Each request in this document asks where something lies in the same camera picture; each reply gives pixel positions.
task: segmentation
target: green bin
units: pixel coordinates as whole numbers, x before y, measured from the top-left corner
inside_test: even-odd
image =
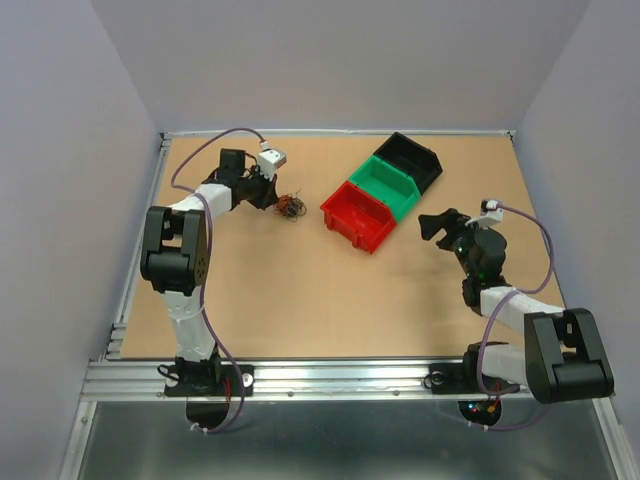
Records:
[[[387,205],[398,223],[421,196],[413,178],[376,156],[371,156],[349,181]]]

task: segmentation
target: gray floor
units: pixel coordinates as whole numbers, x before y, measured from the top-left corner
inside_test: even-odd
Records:
[[[504,402],[501,424],[539,405]],[[80,478],[612,479],[591,402],[513,433],[469,428],[454,401],[250,403],[233,431],[190,432],[177,402],[98,406]]]

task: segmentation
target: back wall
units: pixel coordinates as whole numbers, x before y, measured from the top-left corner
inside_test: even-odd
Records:
[[[93,0],[162,131],[508,129],[588,0]]]

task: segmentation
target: black bin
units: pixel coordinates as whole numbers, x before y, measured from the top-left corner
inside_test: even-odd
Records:
[[[420,195],[442,173],[442,166],[435,153],[399,132],[391,135],[374,155],[413,178]]]

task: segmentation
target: table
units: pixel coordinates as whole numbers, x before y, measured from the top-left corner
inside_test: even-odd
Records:
[[[298,192],[308,213],[290,222],[243,204],[216,219],[206,305],[235,356],[459,356],[480,340],[486,322],[462,300],[460,266],[453,254],[421,239],[417,218],[449,207],[476,215],[487,197],[533,213],[512,144],[500,136],[412,138],[436,152],[444,172],[373,255],[329,231],[319,207],[385,137],[269,139],[288,156],[278,194]],[[172,141],[157,205],[183,198],[169,178],[205,140]],[[185,168],[180,183],[197,186],[218,165],[222,147],[256,153],[258,143],[251,137],[214,143]],[[497,227],[509,243],[504,274],[518,287],[536,286],[548,265],[540,232],[505,215]],[[555,279],[536,298],[561,305]],[[149,283],[136,282],[129,312],[122,358],[173,357],[171,324]],[[491,338],[522,345],[522,337],[500,324]]]

